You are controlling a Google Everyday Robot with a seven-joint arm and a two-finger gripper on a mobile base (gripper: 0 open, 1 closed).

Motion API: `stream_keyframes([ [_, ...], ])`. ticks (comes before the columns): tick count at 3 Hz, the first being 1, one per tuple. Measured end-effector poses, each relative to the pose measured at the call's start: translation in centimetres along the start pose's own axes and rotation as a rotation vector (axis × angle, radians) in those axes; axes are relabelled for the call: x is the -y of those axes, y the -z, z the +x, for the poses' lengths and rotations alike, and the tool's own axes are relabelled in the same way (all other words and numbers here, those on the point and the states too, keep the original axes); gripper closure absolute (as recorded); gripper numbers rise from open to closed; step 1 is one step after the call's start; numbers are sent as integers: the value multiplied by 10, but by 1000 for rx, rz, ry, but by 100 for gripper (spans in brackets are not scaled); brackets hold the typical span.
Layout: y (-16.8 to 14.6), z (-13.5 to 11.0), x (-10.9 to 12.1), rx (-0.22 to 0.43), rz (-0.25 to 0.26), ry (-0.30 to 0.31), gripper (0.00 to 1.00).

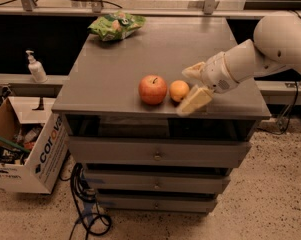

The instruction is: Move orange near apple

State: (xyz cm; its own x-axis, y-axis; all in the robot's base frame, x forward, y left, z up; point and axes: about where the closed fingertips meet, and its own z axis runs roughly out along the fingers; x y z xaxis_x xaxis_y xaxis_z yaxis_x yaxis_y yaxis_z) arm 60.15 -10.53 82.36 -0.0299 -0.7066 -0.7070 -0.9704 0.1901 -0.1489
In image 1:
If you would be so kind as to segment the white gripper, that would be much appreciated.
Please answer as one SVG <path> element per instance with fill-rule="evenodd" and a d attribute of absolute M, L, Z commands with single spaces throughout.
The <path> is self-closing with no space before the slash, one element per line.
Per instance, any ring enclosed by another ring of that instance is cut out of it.
<path fill-rule="evenodd" d="M 224 52 L 209 58 L 206 63 L 199 62 L 183 69 L 182 75 L 202 81 L 216 93 L 228 92 L 239 85 L 227 68 Z M 179 116 L 188 116 L 212 101 L 213 91 L 206 86 L 195 85 L 190 90 L 176 109 Z"/>

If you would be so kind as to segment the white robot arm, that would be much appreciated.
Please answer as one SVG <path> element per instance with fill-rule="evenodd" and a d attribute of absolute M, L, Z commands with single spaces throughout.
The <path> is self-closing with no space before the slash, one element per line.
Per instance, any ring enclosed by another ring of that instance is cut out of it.
<path fill-rule="evenodd" d="M 210 103 L 216 93 L 226 93 L 250 78 L 288 69 L 301 75 L 301 18 L 293 12 L 278 11 L 257 23 L 251 39 L 182 71 L 202 84 L 191 88 L 177 113 L 188 116 Z"/>

